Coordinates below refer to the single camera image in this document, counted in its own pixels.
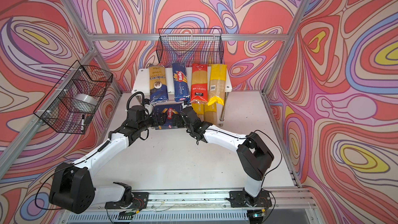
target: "psychedelic patterned wall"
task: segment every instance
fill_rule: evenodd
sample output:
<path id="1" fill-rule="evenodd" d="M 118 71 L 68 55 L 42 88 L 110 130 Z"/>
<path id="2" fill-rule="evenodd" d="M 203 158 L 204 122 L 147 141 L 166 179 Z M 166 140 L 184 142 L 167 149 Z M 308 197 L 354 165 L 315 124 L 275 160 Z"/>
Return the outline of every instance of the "psychedelic patterned wall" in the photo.
<path id="1" fill-rule="evenodd" d="M 312 0 L 267 90 L 327 223 L 398 222 L 398 0 Z"/>
<path id="2" fill-rule="evenodd" d="M 157 64 L 154 41 L 97 41 L 122 91 L 131 91 L 138 68 Z M 261 90 L 281 41 L 238 41 L 235 54 L 224 51 L 234 90 Z"/>
<path id="3" fill-rule="evenodd" d="M 86 52 L 59 0 L 0 1 L 0 153 L 66 69 Z M 34 194 L 59 163 L 97 146 L 117 98 L 110 88 L 85 135 L 40 128 L 0 180 L 0 224 L 50 223 L 56 211 L 35 207 Z M 51 180 L 47 183 L 39 194 L 42 207 L 48 207 Z"/>
<path id="4" fill-rule="evenodd" d="M 300 0 L 72 0 L 89 32 L 157 33 L 158 28 L 221 27 L 224 33 L 287 33 Z M 281 43 L 225 42 L 235 90 L 259 90 Z M 156 61 L 156 42 L 97 42 L 122 91 Z"/>

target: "red pasta package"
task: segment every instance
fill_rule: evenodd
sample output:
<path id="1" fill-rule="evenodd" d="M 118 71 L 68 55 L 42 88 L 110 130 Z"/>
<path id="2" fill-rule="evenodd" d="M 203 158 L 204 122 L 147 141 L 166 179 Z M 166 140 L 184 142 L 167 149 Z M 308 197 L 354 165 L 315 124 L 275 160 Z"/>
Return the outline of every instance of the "red pasta package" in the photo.
<path id="1" fill-rule="evenodd" d="M 192 64 L 191 103 L 207 104 L 207 65 Z"/>

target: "barilla spaghetti box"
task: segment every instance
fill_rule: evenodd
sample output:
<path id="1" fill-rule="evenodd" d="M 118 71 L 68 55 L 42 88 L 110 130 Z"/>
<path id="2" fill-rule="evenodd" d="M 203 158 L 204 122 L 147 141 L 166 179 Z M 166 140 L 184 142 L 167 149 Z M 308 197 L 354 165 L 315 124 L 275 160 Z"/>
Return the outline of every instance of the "barilla spaghetti box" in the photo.
<path id="1" fill-rule="evenodd" d="M 182 110 L 182 104 L 166 104 L 166 105 L 156 105 L 153 109 L 154 113 L 166 113 L 166 121 L 164 125 L 155 127 L 156 130 L 163 129 L 176 129 L 177 127 L 173 125 L 173 116 L 179 114 Z"/>
<path id="2" fill-rule="evenodd" d="M 173 63 L 174 101 L 189 102 L 187 71 L 182 62 Z"/>

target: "white robotic arm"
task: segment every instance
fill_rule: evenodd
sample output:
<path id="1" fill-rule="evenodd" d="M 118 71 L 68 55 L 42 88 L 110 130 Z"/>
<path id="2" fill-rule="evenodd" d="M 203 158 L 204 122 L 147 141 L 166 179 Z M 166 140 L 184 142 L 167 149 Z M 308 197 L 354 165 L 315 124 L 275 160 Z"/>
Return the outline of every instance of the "white robotic arm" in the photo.
<path id="1" fill-rule="evenodd" d="M 242 197 L 247 206 L 255 206 L 261 191 L 262 178 L 271 165 L 273 155 L 256 133 L 236 134 L 202 122 L 192 107 L 182 110 L 181 116 L 187 132 L 206 143 L 218 144 L 237 152 L 243 169 L 248 174 Z M 133 201 L 131 187 L 115 182 L 111 186 L 94 188 L 92 177 L 114 156 L 130 146 L 141 132 L 151 126 L 162 125 L 161 116 L 146 116 L 144 106 L 129 109 L 126 121 L 117 130 L 110 132 L 108 139 L 99 148 L 72 164 L 62 163 L 57 167 L 51 186 L 49 201 L 77 214 L 89 206 L 103 202 L 128 208 Z"/>

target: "metal mesh basket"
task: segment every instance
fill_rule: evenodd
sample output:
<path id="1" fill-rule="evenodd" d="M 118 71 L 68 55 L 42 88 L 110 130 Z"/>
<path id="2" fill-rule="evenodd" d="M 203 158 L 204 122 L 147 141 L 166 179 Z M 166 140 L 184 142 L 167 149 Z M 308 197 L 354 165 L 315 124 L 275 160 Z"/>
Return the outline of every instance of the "metal mesh basket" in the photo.
<path id="1" fill-rule="evenodd" d="M 80 65 L 43 114 L 34 114 L 56 132 L 84 134 L 112 79 L 111 72 L 96 66 Z"/>
<path id="2" fill-rule="evenodd" d="M 224 45 L 220 28 L 161 28 L 156 48 L 159 64 L 171 67 L 174 62 L 222 63 Z"/>

